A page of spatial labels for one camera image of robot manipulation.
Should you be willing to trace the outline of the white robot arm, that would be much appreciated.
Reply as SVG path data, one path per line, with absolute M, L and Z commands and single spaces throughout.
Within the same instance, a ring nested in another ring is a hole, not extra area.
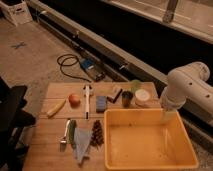
M 166 111 L 177 110 L 190 99 L 213 114 L 213 86 L 206 83 L 209 77 L 210 69 L 199 61 L 172 69 L 161 93 L 162 107 Z

